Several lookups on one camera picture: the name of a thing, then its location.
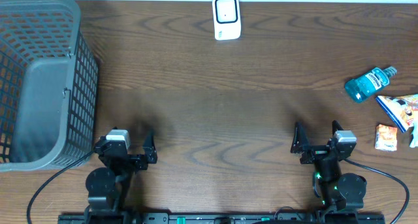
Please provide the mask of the yellow snack bag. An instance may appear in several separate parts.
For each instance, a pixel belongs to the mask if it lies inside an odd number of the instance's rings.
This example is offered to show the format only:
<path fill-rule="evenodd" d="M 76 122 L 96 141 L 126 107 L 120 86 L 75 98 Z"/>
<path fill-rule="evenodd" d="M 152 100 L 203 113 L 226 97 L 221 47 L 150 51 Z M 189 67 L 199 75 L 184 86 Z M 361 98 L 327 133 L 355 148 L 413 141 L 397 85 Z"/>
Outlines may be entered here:
<path fill-rule="evenodd" d="M 417 122 L 417 94 L 399 97 L 379 95 L 376 101 L 402 133 Z"/>

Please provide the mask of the orange small box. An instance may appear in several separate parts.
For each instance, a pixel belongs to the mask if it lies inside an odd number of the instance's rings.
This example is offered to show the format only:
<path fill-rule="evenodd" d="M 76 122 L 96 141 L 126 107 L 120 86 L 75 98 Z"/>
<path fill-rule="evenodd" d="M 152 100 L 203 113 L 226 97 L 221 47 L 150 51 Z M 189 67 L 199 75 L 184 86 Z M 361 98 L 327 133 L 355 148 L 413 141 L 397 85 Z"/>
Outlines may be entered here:
<path fill-rule="evenodd" d="M 396 127 L 379 124 L 376 127 L 375 149 L 395 152 L 397 150 L 397 131 Z"/>

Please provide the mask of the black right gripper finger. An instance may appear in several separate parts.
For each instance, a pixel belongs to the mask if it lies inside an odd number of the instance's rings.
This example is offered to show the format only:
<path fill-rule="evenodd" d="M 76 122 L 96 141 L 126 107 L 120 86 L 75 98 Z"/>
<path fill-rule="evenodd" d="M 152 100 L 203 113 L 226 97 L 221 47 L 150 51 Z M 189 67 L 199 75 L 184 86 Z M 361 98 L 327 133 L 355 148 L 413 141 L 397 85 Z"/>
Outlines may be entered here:
<path fill-rule="evenodd" d="M 332 121 L 332 134 L 334 135 L 337 131 L 343 131 L 344 129 L 337 120 Z"/>
<path fill-rule="evenodd" d="M 300 122 L 295 123 L 295 133 L 291 145 L 291 153 L 303 153 L 310 146 L 308 136 Z"/>

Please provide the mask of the teal mouthwash bottle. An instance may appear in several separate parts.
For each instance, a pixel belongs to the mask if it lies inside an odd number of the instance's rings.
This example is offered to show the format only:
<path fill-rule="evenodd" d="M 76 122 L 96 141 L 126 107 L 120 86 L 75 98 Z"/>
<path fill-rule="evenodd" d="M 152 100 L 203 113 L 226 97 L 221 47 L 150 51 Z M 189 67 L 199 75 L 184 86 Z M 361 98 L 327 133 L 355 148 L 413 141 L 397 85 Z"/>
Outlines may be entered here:
<path fill-rule="evenodd" d="M 347 94 L 356 102 L 362 103 L 373 94 L 390 84 L 390 78 L 397 74 L 397 69 L 390 66 L 385 69 L 375 67 L 367 73 L 346 82 Z"/>

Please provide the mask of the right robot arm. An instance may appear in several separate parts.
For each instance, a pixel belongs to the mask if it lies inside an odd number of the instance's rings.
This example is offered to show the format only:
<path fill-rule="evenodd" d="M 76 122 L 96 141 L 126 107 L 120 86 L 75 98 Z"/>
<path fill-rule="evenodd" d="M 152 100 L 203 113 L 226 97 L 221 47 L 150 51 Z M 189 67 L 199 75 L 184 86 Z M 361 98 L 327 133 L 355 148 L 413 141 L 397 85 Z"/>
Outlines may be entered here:
<path fill-rule="evenodd" d="M 312 145 L 301 123 L 295 123 L 291 153 L 300 155 L 300 163 L 313 164 L 313 185 L 319 186 L 325 208 L 331 212 L 357 210 L 364 206 L 366 180 L 354 173 L 343 174 L 340 161 L 351 156 L 357 145 L 352 131 L 344 130 L 334 120 L 332 137 L 324 145 Z"/>

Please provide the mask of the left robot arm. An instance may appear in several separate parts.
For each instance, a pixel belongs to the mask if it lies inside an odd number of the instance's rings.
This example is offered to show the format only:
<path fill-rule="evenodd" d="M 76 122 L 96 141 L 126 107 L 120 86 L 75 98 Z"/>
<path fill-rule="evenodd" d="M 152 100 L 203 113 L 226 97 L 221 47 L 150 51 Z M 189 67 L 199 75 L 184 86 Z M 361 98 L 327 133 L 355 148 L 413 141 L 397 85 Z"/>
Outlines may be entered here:
<path fill-rule="evenodd" d="M 130 154 L 129 132 L 113 128 L 94 145 L 103 167 L 96 168 L 86 178 L 89 206 L 84 211 L 87 224 L 142 223 L 142 215 L 125 207 L 125 198 L 134 174 L 156 164 L 154 132 L 143 143 L 143 154 Z"/>

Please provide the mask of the light teal pouch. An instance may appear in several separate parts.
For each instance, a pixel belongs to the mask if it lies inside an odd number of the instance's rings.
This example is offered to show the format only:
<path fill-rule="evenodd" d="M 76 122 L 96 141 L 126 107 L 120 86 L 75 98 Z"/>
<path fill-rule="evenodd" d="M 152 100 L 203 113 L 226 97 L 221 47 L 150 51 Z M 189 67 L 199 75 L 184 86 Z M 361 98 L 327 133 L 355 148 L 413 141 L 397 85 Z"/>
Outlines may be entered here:
<path fill-rule="evenodd" d="M 413 129 L 411 132 L 412 140 L 410 142 L 411 148 L 417 148 L 418 147 L 418 122 L 417 119 L 413 120 Z"/>

